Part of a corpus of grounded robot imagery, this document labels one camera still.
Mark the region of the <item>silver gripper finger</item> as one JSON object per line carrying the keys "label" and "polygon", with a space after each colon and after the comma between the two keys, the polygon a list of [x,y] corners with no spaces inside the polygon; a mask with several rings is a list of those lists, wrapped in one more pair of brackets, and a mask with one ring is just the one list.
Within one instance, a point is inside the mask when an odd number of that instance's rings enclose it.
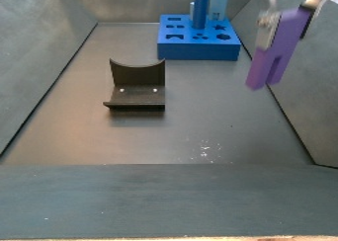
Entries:
{"label": "silver gripper finger", "polygon": [[299,5],[299,11],[304,16],[303,27],[299,38],[303,39],[312,20],[319,15],[320,9],[327,0],[304,0]]}
{"label": "silver gripper finger", "polygon": [[256,47],[267,50],[272,44],[280,12],[277,11],[277,0],[259,0],[261,10],[257,16]]}

